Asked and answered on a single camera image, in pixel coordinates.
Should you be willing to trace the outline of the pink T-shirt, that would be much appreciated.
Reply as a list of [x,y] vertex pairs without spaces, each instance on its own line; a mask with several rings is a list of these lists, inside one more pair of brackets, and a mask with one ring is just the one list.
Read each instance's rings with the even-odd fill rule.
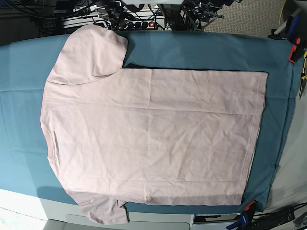
[[267,73],[125,69],[126,38],[86,25],[44,87],[48,161],[91,221],[125,203],[236,206],[248,181]]

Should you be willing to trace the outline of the white power strip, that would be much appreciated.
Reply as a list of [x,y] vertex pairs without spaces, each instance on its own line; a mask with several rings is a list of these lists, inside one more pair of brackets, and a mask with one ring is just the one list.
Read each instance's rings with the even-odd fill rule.
[[166,20],[163,16],[144,16],[137,17],[135,20],[125,19],[121,23],[112,22],[107,19],[103,19],[99,16],[83,16],[65,19],[61,21],[61,25],[64,29],[79,28],[88,24],[99,25],[108,29],[118,30],[167,30]]

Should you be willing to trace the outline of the teal table cloth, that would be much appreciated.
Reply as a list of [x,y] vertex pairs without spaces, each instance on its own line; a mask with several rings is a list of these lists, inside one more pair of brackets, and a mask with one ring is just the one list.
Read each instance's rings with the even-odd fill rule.
[[[262,211],[290,128],[303,61],[288,61],[291,44],[242,35],[201,32],[121,32],[129,41],[126,67],[214,69],[268,73],[265,109],[254,162],[239,206],[148,206],[127,211],[168,214],[230,214],[253,200]],[[47,160],[40,127],[45,81],[66,35],[11,43],[0,48],[0,187],[73,204]]]

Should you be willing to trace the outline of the orange blue clamp bottom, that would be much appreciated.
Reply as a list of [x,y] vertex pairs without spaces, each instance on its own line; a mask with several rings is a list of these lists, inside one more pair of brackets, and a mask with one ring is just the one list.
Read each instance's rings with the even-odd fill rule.
[[245,208],[244,212],[241,214],[239,220],[226,227],[227,230],[244,230],[245,227],[251,223],[258,205],[257,201],[250,202]]

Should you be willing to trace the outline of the orange black clamp right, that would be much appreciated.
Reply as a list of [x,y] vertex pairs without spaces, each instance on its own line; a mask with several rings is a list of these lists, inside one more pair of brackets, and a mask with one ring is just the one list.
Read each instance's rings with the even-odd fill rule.
[[303,42],[300,38],[297,38],[295,43],[292,45],[288,60],[291,63],[296,63],[296,61],[300,58],[303,50]]

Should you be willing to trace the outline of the blue clamp top right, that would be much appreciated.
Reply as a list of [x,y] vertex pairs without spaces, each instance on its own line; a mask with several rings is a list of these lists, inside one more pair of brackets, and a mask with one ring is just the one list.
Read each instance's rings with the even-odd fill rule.
[[299,23],[299,16],[289,16],[288,20],[284,22],[278,29],[272,29],[268,38],[274,40],[289,40],[296,32]]

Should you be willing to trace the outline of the yellow handled pliers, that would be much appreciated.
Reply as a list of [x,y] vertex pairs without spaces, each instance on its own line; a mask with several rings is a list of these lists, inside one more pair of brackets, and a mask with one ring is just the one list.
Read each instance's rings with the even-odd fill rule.
[[301,99],[307,85],[307,51],[304,52],[303,58],[304,60],[300,79],[299,99]]

